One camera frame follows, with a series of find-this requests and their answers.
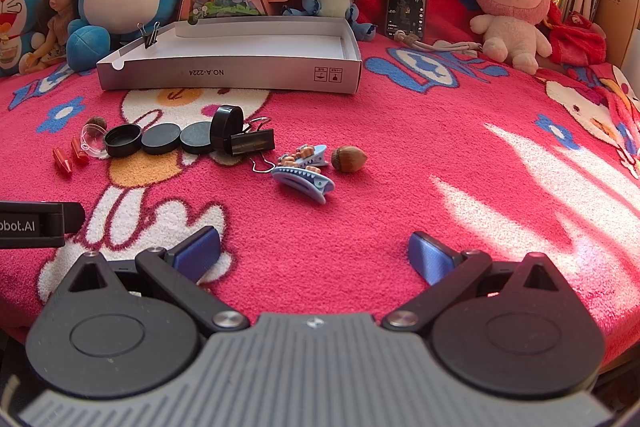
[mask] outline blue hair clip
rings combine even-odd
[[[275,167],[271,170],[271,176],[277,182],[296,188],[320,204],[326,203],[324,195],[335,188],[335,183],[326,176],[297,167]]]

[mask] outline nut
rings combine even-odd
[[[367,161],[367,155],[353,145],[338,147],[331,154],[331,164],[340,172],[355,172],[362,169]]]

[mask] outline clear plastic lid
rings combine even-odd
[[[86,124],[80,132],[80,147],[93,158],[108,158],[109,155],[104,145],[105,134],[107,134],[107,131],[99,125],[95,123]]]

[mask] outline pink bunny plush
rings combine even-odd
[[[484,34],[482,50],[497,62],[511,59],[516,70],[534,74],[536,52],[551,54],[551,44],[534,26],[549,10],[550,0],[477,0],[486,15],[473,17],[471,31]]]

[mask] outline cardboard box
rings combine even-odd
[[[362,60],[344,18],[229,17],[174,22],[98,62],[102,89],[246,87],[354,93]]]
[[[607,62],[621,67],[640,20],[640,0],[600,0],[594,22],[607,35]]]

